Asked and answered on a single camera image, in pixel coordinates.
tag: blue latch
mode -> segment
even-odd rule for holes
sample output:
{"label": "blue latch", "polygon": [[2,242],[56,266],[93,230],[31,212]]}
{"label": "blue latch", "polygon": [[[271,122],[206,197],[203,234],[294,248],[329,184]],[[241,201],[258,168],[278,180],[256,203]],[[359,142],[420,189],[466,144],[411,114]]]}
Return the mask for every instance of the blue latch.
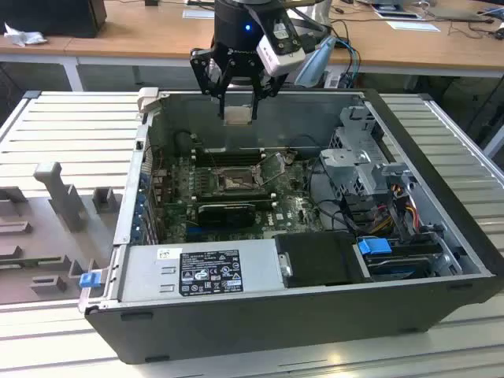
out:
{"label": "blue latch", "polygon": [[100,272],[90,272],[80,275],[79,286],[84,287],[100,287],[100,279],[102,274]]}
{"label": "blue latch", "polygon": [[391,254],[391,245],[386,239],[369,238],[358,243],[361,254]]}

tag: warning label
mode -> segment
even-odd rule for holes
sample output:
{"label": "warning label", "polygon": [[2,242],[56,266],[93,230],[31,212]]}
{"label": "warning label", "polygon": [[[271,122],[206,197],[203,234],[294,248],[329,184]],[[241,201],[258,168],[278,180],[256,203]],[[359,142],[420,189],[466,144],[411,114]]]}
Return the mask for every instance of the warning label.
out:
{"label": "warning label", "polygon": [[243,291],[238,250],[180,254],[179,293],[183,296]]}

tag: computer case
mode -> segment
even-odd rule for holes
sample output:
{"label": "computer case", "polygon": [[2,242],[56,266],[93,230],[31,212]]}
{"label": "computer case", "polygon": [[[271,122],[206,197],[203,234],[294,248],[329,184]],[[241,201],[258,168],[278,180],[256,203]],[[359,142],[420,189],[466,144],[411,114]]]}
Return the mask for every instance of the computer case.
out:
{"label": "computer case", "polygon": [[103,0],[4,0],[0,21],[24,32],[94,38],[105,23]]}

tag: wooden table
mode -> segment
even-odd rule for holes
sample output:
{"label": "wooden table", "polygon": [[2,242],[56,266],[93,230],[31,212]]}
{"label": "wooden table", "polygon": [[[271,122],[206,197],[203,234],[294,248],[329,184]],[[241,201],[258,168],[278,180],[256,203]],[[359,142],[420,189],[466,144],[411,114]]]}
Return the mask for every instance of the wooden table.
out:
{"label": "wooden table", "polygon": [[[439,0],[438,3],[438,6],[465,7],[475,12],[487,6],[469,0]],[[339,0],[335,4],[347,14],[332,12],[331,18],[348,20],[350,40],[361,54],[361,72],[478,77],[500,77],[504,73],[503,41],[487,36],[470,39],[460,32],[448,35],[449,22],[432,22],[441,32],[394,30],[383,20],[358,21],[377,19],[373,12],[355,13],[356,10]],[[82,91],[77,65],[189,67],[191,49],[207,48],[212,39],[213,20],[182,18],[182,12],[188,9],[183,4],[145,7],[143,2],[106,1],[106,9],[107,21],[97,38],[49,37],[45,45],[25,48],[0,39],[0,61],[62,64],[72,89]],[[466,23],[455,26],[474,34]],[[497,22],[476,26],[495,30]],[[335,27],[344,35],[340,23]],[[330,65],[334,70],[344,70],[347,62],[348,53],[336,50]]]}

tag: blue cable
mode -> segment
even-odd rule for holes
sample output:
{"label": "blue cable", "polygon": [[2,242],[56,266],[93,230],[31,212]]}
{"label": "blue cable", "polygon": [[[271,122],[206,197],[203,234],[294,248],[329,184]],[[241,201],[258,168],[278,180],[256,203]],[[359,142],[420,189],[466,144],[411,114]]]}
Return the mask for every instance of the blue cable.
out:
{"label": "blue cable", "polygon": [[343,41],[343,40],[341,40],[339,38],[337,39],[337,41],[339,43],[341,43],[342,45],[344,45],[346,47],[346,49],[350,52],[351,56],[352,56],[352,62],[353,62],[352,71],[353,71],[353,74],[352,74],[351,84],[353,86],[355,78],[357,77],[357,74],[358,74],[358,56],[357,56],[357,53],[355,52],[355,49],[352,46],[350,46],[348,43],[346,43],[345,41]]}

